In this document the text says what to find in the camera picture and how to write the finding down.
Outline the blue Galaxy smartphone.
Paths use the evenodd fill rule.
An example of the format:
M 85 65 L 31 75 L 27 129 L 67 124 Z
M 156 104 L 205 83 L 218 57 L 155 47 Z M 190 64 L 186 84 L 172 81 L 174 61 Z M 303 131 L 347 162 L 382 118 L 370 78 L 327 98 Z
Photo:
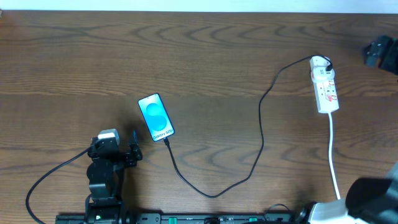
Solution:
M 158 93 L 144 97 L 137 103 L 154 142 L 175 134 L 174 126 Z

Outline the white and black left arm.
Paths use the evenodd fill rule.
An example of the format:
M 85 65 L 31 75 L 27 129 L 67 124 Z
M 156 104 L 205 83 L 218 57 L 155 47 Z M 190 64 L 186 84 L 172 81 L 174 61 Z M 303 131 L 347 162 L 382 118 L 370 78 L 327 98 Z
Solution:
M 136 222 L 136 215 L 125 206 L 121 194 L 124 171 L 137 166 L 137 162 L 142 160 L 142 152 L 135 131 L 128 142 L 128 151 L 121 152 L 119 143 L 116 129 L 102 130 L 92 139 L 88 149 L 92 163 L 86 172 L 92 202 L 86 203 L 84 223 Z

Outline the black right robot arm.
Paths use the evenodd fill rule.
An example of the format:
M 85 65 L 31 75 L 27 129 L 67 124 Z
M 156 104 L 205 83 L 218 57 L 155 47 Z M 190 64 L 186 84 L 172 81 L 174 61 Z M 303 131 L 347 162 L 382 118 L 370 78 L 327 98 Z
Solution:
M 363 177 L 357 179 L 343 198 L 333 165 L 333 118 L 339 108 L 334 82 L 335 72 L 327 57 L 310 59 L 311 79 L 318 112 L 329 118 L 328 163 L 336 194 L 332 202 L 312 202 L 301 209 L 292 223 L 385 223 L 397 224 L 397 164 L 385 178 Z

